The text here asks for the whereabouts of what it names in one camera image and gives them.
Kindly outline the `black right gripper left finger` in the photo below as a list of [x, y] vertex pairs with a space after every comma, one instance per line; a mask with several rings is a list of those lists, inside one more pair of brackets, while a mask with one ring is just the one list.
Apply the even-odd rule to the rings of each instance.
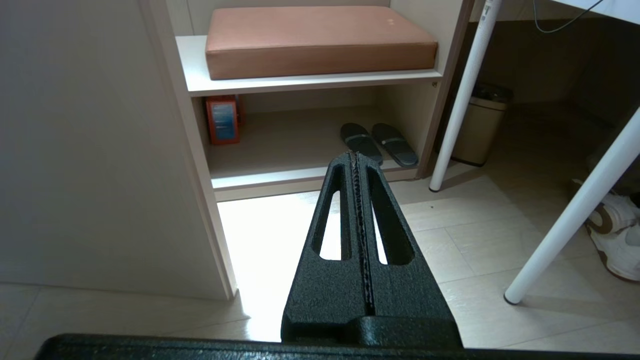
[[[374, 310], [361, 205], [358, 155], [327, 167], [281, 321], [285, 343], [341, 342], [349, 323]], [[340, 258], [324, 259], [322, 244], [335, 193], [340, 196]]]

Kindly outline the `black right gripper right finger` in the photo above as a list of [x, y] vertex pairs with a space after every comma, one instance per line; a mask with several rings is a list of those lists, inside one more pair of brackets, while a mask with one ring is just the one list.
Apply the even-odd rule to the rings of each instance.
[[400, 205], [374, 162], [350, 153], [365, 314], [350, 321], [362, 346], [462, 348], [463, 342]]

